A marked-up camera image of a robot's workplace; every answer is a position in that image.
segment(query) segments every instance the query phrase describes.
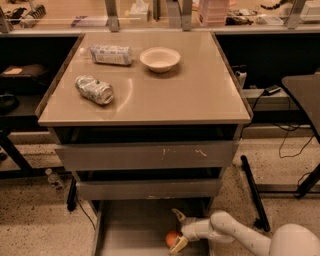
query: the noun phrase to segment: beige tabletop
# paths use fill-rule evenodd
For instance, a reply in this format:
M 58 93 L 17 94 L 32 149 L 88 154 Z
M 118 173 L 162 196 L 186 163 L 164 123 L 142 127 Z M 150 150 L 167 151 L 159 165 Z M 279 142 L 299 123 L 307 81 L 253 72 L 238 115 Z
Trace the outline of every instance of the beige tabletop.
M 80 48 L 94 43 L 130 46 L 131 66 L 94 64 Z M 156 74 L 139 60 L 150 47 L 168 47 L 180 63 Z M 110 83 L 114 100 L 105 106 L 82 97 L 80 75 Z M 87 33 L 39 123 L 56 126 L 248 123 L 250 116 L 209 32 Z

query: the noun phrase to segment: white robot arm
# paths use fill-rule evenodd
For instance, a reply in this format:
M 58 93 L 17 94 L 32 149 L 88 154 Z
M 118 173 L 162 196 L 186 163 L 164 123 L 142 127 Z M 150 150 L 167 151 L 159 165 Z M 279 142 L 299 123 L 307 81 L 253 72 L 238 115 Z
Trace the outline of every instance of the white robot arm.
M 189 218 L 173 209 L 181 223 L 182 236 L 170 247 L 170 254 L 180 252 L 188 242 L 208 239 L 218 243 L 239 241 L 255 256 L 320 256 L 319 239 L 306 228 L 287 224 L 279 228 L 272 239 L 242 225 L 224 211 L 210 218 Z

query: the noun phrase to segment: table leg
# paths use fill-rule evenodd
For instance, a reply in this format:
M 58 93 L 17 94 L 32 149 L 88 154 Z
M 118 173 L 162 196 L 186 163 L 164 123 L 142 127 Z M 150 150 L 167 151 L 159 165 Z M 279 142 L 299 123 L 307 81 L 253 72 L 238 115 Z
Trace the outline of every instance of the table leg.
M 12 158 L 12 160 L 25 171 L 31 171 L 33 168 L 27 162 L 27 160 L 20 154 L 19 150 L 13 145 L 9 140 L 9 131 L 0 131 L 0 145 L 7 152 L 7 154 Z

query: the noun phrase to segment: bottle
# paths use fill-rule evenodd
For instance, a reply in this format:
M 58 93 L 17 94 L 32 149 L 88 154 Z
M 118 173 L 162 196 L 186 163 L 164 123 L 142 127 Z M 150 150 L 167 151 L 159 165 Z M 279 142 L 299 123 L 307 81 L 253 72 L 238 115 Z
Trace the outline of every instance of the bottle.
M 48 182 L 52 187 L 56 190 L 60 190 L 65 187 L 65 184 L 58 173 L 54 172 L 51 168 L 47 169 L 45 172 L 48 175 Z

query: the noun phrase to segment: white bowl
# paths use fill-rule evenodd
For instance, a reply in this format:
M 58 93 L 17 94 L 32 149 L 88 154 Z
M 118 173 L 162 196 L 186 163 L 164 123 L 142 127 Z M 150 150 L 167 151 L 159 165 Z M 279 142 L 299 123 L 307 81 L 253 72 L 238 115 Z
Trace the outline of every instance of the white bowl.
M 140 60 L 153 72 L 164 73 L 178 64 L 180 61 L 180 54 L 169 48 L 154 47 L 142 52 Z

